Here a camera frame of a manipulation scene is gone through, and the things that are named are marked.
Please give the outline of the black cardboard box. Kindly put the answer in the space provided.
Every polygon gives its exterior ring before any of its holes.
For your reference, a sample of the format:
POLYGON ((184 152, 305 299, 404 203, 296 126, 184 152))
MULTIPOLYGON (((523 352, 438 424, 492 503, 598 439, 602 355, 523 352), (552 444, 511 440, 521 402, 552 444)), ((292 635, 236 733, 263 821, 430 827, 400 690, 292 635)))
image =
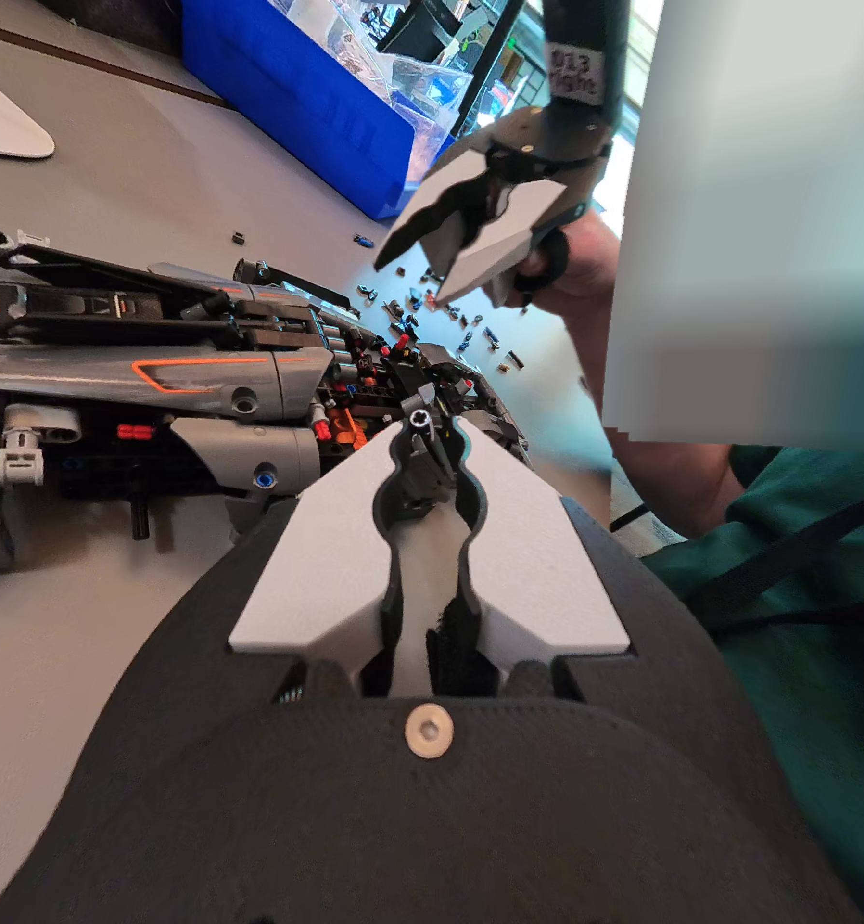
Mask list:
POLYGON ((457 35, 469 5, 469 1, 411 1, 378 42, 378 52, 433 63, 457 35))

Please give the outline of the grey and black lego car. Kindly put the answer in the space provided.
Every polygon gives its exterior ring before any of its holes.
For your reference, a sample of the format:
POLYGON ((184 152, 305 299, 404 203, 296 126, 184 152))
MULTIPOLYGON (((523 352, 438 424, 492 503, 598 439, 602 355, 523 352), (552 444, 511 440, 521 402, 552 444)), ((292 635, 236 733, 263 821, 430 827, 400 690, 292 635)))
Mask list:
POLYGON ((407 516, 453 483, 453 418, 531 466, 483 372, 420 343, 397 307, 378 334, 344 295, 263 261, 140 271, 0 231, 0 571, 18 488, 124 502, 136 541, 152 500, 219 495, 243 534, 415 410, 433 460, 407 476, 407 516))

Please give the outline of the clear plastic bags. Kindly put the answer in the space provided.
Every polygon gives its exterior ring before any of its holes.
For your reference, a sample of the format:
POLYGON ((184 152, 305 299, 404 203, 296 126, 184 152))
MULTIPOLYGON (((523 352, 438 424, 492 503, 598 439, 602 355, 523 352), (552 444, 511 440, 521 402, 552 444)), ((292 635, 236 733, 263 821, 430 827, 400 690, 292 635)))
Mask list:
POLYGON ((428 63, 418 52, 380 50, 380 41, 392 34, 396 15, 406 12, 406 2, 271 1, 270 5, 412 127, 406 182, 417 184, 446 141, 470 75, 442 64, 442 51, 432 52, 428 63))

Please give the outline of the scattered small lego pieces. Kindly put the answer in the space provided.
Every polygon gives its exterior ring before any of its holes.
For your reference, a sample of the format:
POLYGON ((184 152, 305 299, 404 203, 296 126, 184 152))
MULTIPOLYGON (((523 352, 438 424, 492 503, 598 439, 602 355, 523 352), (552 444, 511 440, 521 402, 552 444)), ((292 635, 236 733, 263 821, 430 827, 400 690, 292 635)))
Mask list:
POLYGON ((447 348, 484 372, 507 375, 525 367, 527 349, 514 350, 509 336, 520 322, 496 317, 495 308, 479 291, 439 300, 444 277, 419 248, 381 271, 373 266, 380 252, 376 234, 347 235, 343 247, 336 249, 326 241, 312 241, 305 253, 311 258, 309 271, 300 262, 291 268, 286 253, 272 260, 248 243, 238 249, 232 276, 242 283, 312 295, 323 307, 336 308, 391 341, 402 334, 401 328, 410 327, 420 343, 447 348))

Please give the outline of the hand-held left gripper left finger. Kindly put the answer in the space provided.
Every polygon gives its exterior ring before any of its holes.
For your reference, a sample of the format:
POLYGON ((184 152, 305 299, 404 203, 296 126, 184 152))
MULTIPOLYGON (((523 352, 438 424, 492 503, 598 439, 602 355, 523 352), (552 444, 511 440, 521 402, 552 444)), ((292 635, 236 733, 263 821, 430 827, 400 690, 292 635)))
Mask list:
POLYGON ((392 423, 301 493, 231 630, 233 652, 334 662, 365 695, 390 694, 403 630, 392 527, 408 436, 392 423))

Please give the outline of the blue plastic bin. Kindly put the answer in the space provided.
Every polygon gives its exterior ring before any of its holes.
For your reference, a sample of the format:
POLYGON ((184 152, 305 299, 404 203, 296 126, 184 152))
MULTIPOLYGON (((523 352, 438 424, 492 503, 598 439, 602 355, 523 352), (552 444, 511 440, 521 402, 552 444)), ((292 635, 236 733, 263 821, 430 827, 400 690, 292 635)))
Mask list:
POLYGON ((186 68, 374 220, 417 184, 414 131, 265 1, 185 1, 186 68))

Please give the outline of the person's right forearm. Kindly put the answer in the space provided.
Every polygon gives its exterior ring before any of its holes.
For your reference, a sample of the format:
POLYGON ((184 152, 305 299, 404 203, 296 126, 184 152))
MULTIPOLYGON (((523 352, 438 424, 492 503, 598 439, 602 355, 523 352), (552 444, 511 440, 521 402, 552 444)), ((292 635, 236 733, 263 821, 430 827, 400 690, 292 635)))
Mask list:
POLYGON ((745 491, 730 464, 730 446, 638 442, 606 428, 613 455, 648 509, 687 539, 726 523, 745 491))

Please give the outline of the person's right hand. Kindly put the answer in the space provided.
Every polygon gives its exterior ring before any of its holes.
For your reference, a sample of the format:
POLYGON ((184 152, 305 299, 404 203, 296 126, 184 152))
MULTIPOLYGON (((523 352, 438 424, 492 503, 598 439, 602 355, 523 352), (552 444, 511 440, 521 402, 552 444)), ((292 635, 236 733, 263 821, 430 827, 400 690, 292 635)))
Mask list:
POLYGON ((577 320, 611 306, 620 240, 596 209, 548 234, 517 267, 507 306, 577 320))

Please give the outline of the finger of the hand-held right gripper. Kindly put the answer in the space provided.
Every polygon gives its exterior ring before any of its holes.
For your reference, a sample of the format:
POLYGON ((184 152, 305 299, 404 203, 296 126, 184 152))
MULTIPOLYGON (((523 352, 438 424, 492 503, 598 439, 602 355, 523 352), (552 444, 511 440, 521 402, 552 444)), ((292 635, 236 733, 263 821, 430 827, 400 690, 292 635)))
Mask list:
POLYGON ((452 214, 424 237, 429 266, 443 276, 438 304, 449 304, 483 287, 494 306, 505 304, 515 268, 533 249, 533 228, 549 214, 566 187, 553 179, 521 184, 503 196, 504 209, 472 231, 471 222, 452 214))
POLYGON ((419 244, 430 267, 449 272, 487 222, 489 161, 499 145, 493 132, 476 132, 449 148, 397 218, 374 260, 376 271, 419 244))

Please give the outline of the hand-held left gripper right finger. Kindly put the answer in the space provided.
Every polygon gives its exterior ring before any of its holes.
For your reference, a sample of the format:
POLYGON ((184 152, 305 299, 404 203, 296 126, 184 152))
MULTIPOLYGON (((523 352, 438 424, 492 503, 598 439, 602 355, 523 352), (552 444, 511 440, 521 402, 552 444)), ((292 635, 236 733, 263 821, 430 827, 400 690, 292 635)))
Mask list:
POLYGON ((495 692, 519 664, 625 654, 631 639, 565 499, 467 418, 452 420, 469 535, 452 599, 452 691, 495 692))

